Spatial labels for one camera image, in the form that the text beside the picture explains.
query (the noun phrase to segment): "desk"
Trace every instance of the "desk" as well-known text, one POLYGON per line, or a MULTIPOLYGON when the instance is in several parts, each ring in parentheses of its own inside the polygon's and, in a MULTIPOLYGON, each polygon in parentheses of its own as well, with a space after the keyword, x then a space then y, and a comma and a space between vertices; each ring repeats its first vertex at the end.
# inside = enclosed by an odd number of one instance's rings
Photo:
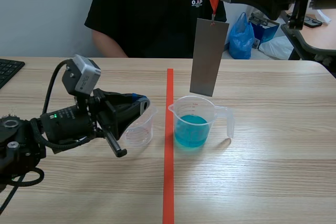
MULTIPOLYGON (((301 51, 314 55, 336 55, 336 9, 325 9, 322 11, 332 19, 328 26, 325 24, 317 28, 303 26, 301 31, 289 30, 287 26, 281 26, 282 31, 296 50, 293 51, 291 59, 299 59, 299 57, 303 59, 307 58, 305 53, 301 51)), ((288 20, 286 12, 282 12, 281 16, 285 21, 288 20)))
MULTIPOLYGON (((0 90, 0 114, 16 106, 30 119, 40 115, 61 59, 15 59, 26 66, 0 90)), ((176 100, 189 94, 192 61, 95 62, 97 88, 151 98, 159 110, 152 142, 121 159, 101 139, 58 155, 48 150, 38 166, 45 180, 19 189, 1 223, 162 223, 166 69, 174 68, 176 100)), ((224 140, 218 120, 203 148, 175 145, 175 223, 334 224, 335 97, 334 78, 316 62, 222 60, 210 100, 234 109, 235 138, 224 140)), ((50 111, 73 102, 60 74, 50 111)))

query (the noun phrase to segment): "black t-shirt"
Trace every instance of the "black t-shirt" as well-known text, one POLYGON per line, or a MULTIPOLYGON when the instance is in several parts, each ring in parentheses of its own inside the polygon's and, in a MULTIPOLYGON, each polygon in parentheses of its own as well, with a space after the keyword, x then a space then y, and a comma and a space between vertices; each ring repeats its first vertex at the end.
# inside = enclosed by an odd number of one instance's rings
MULTIPOLYGON (((129 57, 192 58, 197 18, 209 0, 93 0, 85 25, 113 38, 129 57)), ((217 21, 226 21, 219 2, 217 21)))

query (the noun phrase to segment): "blue liquid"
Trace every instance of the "blue liquid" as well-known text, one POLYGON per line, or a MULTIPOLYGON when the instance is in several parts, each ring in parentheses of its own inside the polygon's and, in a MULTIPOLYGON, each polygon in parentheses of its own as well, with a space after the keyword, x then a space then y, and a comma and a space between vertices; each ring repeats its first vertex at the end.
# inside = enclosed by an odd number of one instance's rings
MULTIPOLYGON (((189 123, 207 123, 198 115, 184 115, 181 119, 189 123)), ((209 125, 190 125, 179 120, 175 125, 174 134, 180 144, 187 147, 198 147, 205 143, 209 134, 209 125)))

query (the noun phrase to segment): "measuring cup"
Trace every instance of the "measuring cup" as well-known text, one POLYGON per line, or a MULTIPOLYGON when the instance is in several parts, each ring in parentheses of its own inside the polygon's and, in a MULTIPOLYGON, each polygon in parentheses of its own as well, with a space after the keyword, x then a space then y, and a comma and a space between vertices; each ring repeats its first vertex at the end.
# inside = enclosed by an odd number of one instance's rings
POLYGON ((215 106, 211 101, 187 96, 168 107, 174 113, 174 136, 184 146, 197 147, 205 143, 217 117, 227 118, 227 136, 233 138, 235 119, 232 110, 215 106))
POLYGON ((123 138, 131 146, 143 146, 153 138, 153 117, 157 108, 150 105, 124 132, 123 138))

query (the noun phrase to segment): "phone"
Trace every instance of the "phone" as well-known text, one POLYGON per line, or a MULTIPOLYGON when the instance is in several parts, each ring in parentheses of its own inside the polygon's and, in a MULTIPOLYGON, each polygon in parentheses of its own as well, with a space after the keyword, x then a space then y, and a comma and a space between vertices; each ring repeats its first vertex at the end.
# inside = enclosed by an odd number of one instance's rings
MULTIPOLYGON (((292 13, 287 14, 287 17, 290 18, 291 16, 292 16, 292 13)), ((310 28, 315 28, 315 27, 322 26, 321 21, 319 21, 317 19, 314 19, 314 18, 311 18, 309 16, 305 16, 304 24, 305 24, 305 26, 308 26, 310 28)))

